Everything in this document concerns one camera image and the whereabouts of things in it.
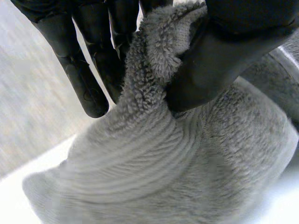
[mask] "fabric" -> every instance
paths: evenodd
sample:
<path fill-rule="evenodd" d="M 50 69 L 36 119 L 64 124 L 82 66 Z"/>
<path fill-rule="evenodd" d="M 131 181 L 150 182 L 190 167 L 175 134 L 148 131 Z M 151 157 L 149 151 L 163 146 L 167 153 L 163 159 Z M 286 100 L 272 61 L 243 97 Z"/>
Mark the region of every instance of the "fabric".
<path fill-rule="evenodd" d="M 23 183 L 43 223 L 231 224 L 277 180 L 298 133 L 248 81 L 185 113 L 164 100 L 191 24 L 206 14 L 188 3 L 144 19 L 118 105 L 77 137 L 60 166 Z"/>

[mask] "white table surface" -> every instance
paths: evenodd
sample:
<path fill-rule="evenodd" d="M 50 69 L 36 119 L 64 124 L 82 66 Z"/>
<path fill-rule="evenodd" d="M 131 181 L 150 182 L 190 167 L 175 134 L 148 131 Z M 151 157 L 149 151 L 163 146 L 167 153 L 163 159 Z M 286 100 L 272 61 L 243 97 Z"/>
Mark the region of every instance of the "white table surface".
<path fill-rule="evenodd" d="M 25 197 L 25 176 L 57 166 L 66 159 L 75 136 L 21 167 L 0 182 L 0 224 L 41 224 Z M 299 164 L 287 169 L 242 224 L 299 224 Z"/>

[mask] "blurred background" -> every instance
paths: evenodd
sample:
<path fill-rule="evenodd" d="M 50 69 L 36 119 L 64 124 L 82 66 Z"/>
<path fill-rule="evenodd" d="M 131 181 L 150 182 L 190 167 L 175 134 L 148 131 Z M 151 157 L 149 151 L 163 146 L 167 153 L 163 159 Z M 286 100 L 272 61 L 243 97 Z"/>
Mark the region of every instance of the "blurred background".
<path fill-rule="evenodd" d="M 76 29 L 87 62 L 107 96 Z M 94 121 L 83 111 L 44 37 L 10 0 L 0 0 L 0 179 Z"/>

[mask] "black robotic finger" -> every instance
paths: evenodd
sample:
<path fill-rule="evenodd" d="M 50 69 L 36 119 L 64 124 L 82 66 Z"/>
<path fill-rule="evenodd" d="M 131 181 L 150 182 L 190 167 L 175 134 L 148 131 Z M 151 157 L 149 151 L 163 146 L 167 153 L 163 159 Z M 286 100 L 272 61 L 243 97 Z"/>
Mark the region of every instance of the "black robotic finger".
<path fill-rule="evenodd" d="M 289 25 L 299 0 L 206 0 L 211 19 L 231 33 L 247 33 Z"/>
<path fill-rule="evenodd" d="M 109 103 L 84 58 L 71 14 L 51 15 L 33 25 L 53 48 L 86 114 L 103 116 Z"/>
<path fill-rule="evenodd" d="M 139 0 L 107 0 L 115 49 L 122 62 L 137 29 Z"/>
<path fill-rule="evenodd" d="M 108 7 L 100 1 L 85 2 L 74 5 L 72 16 L 111 99 L 117 103 L 125 72 L 111 43 Z"/>
<path fill-rule="evenodd" d="M 167 87 L 169 107 L 186 111 L 211 101 L 255 60 L 286 42 L 298 26 L 296 18 L 288 26 L 234 35 L 207 19 Z"/>
<path fill-rule="evenodd" d="M 140 0 L 143 15 L 151 12 L 154 8 L 165 7 L 173 4 L 173 0 Z"/>

